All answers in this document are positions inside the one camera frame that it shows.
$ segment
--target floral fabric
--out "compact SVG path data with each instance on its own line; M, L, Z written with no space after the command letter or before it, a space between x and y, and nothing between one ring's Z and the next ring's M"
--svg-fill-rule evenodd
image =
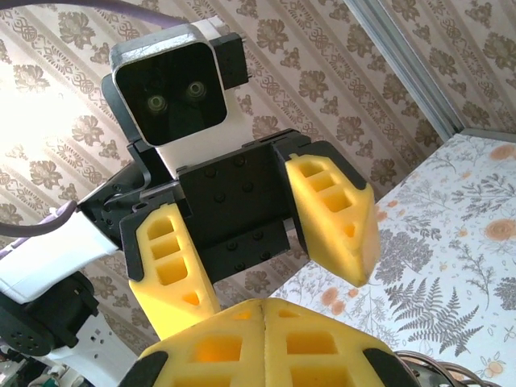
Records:
M516 144L456 135L377 205L356 289L310 262L273 296L502 386L516 377Z

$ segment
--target gray cable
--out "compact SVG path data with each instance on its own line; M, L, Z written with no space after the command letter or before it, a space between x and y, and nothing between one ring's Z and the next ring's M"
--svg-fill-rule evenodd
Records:
M163 28L175 27L186 23L185 20L148 10L142 6L123 2L121 0L0 0L0 10L17 6L31 6L36 4L69 4L72 6L90 6L110 10L119 14L131 16L144 22L156 24Z
M47 219L44 219L40 224L31 226L0 223L0 235L9 236L11 238L31 238L33 236L48 234L68 222L76 208L77 203L69 201L57 211L55 218L51 218L51 220L47 222L45 222Z

